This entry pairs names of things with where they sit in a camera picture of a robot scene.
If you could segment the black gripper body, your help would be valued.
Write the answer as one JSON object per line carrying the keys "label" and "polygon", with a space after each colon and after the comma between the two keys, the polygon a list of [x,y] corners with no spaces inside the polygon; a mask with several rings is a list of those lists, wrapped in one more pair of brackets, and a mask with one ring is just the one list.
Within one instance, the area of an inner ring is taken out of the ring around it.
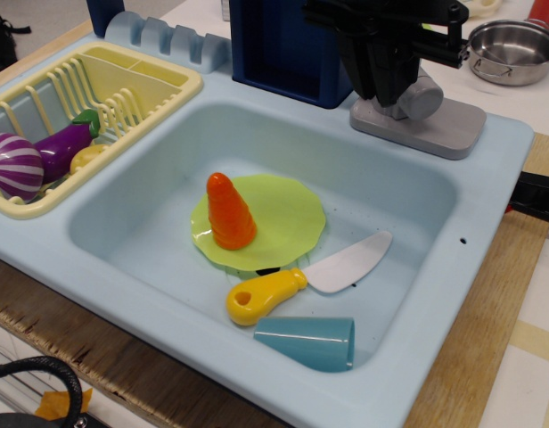
{"label": "black gripper body", "polygon": [[468,58],[463,24],[469,10],[458,1],[307,1],[306,21],[333,31],[342,44],[380,45],[459,68]]}

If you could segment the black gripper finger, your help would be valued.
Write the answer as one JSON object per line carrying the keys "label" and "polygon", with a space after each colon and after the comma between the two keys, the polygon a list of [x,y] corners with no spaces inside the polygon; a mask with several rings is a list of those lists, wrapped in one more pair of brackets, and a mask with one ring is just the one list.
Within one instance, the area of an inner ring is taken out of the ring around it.
{"label": "black gripper finger", "polygon": [[370,62],[369,38],[366,34],[338,31],[337,46],[340,59],[354,91],[365,100],[377,95]]}
{"label": "black gripper finger", "polygon": [[374,59],[376,96],[382,107],[390,107],[416,81],[420,58],[408,43],[379,39]]}

